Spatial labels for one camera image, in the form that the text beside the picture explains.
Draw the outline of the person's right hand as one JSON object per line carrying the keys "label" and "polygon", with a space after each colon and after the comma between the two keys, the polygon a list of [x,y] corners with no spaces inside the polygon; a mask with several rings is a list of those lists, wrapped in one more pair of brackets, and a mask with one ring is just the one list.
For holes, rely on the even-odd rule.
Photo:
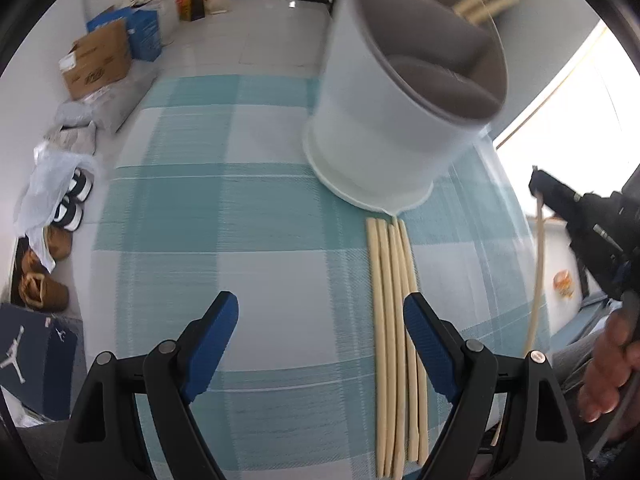
{"label": "person's right hand", "polygon": [[592,360],[578,393],[578,408],[585,422],[595,422],[620,405],[620,389],[639,370],[639,343],[631,342],[634,323],[623,309],[613,312],[596,339]]}

